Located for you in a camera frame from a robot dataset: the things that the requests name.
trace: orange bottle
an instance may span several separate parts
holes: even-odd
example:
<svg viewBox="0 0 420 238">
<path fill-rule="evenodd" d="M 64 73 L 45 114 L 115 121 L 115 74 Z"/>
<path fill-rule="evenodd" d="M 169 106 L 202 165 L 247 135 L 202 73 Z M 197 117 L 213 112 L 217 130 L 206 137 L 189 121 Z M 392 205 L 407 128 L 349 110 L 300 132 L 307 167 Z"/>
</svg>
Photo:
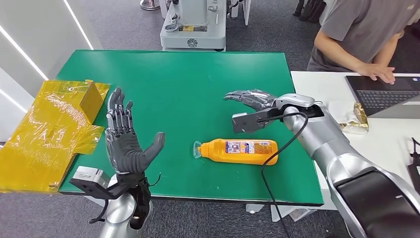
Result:
<svg viewBox="0 0 420 238">
<path fill-rule="evenodd" d="M 215 139 L 208 143 L 194 142 L 194 157 L 206 157 L 216 162 L 263 165 L 275 152 L 277 143 L 273 140 L 224 140 Z M 267 165 L 277 162 L 276 155 Z"/>
</svg>

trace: clear bottle cap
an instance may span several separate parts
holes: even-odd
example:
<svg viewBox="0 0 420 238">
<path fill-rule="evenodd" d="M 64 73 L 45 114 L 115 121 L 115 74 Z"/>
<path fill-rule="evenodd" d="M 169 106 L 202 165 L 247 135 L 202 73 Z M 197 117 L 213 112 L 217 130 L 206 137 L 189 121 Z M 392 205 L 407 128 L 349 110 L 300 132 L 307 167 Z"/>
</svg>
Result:
<svg viewBox="0 0 420 238">
<path fill-rule="evenodd" d="M 201 152 L 199 150 L 200 147 L 201 147 L 201 142 L 199 142 L 199 141 L 194 142 L 193 155 L 194 155 L 194 158 L 196 158 L 196 159 L 201 157 Z"/>
</svg>

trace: person's hand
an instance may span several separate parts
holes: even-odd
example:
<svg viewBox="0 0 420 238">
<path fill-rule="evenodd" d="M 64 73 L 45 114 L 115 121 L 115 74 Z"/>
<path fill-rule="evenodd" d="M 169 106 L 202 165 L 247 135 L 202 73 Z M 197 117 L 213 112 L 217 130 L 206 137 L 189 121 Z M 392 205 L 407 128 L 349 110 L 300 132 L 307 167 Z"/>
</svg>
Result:
<svg viewBox="0 0 420 238">
<path fill-rule="evenodd" d="M 162 150 L 165 134 L 158 132 L 151 146 L 143 151 L 134 132 L 131 118 L 133 103 L 129 101 L 124 111 L 123 101 L 124 94 L 117 87 L 111 93 L 107 105 L 106 152 L 118 174 L 143 173 Z"/>
<path fill-rule="evenodd" d="M 241 102 L 258 112 L 272 107 L 276 98 L 276 96 L 269 93 L 254 89 L 247 91 L 233 91 L 227 93 L 223 99 Z"/>
<path fill-rule="evenodd" d="M 395 77 L 392 73 L 394 69 L 376 63 L 363 63 L 356 68 L 356 72 L 362 76 L 370 77 L 373 81 L 377 81 L 377 77 L 380 77 L 385 83 L 394 84 Z"/>
</svg>

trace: wrapped package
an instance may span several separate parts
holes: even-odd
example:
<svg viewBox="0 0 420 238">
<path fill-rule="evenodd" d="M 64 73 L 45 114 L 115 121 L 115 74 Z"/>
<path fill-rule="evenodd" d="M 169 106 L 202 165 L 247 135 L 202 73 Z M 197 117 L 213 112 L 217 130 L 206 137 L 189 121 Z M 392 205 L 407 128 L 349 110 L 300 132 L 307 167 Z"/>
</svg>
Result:
<svg viewBox="0 0 420 238">
<path fill-rule="evenodd" d="M 363 135 L 369 131 L 368 118 L 360 103 L 332 101 L 328 103 L 328 110 L 343 132 Z"/>
<path fill-rule="evenodd" d="M 0 150 L 0 192 L 57 192 L 76 154 L 91 154 L 104 130 L 92 125 L 109 85 L 45 81 Z"/>
</svg>

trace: green mat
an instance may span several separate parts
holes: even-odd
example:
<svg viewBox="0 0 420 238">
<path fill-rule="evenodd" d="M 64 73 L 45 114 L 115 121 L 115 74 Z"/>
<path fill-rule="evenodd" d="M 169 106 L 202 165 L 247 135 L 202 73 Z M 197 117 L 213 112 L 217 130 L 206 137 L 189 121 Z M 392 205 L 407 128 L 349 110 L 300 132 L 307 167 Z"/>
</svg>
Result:
<svg viewBox="0 0 420 238">
<path fill-rule="evenodd" d="M 294 92 L 283 53 L 190 53 L 142 51 L 75 51 L 58 80 L 85 80 L 121 87 L 132 100 L 133 122 L 143 149 L 154 134 L 165 132 L 164 149 L 146 171 L 150 183 L 161 173 L 153 196 L 210 200 L 268 201 L 270 196 L 255 165 L 216 163 L 193 157 L 193 143 L 223 139 L 272 139 L 280 147 L 292 133 L 271 123 L 254 134 L 234 134 L 231 116 L 252 112 L 238 102 L 223 101 L 234 90 L 261 89 L 280 96 Z M 106 126 L 105 104 L 94 124 Z M 60 191 L 79 192 L 69 183 L 78 166 L 113 175 L 103 134 L 93 155 L 79 155 Z M 322 204 L 314 163 L 295 141 L 266 177 L 276 200 Z"/>
</svg>

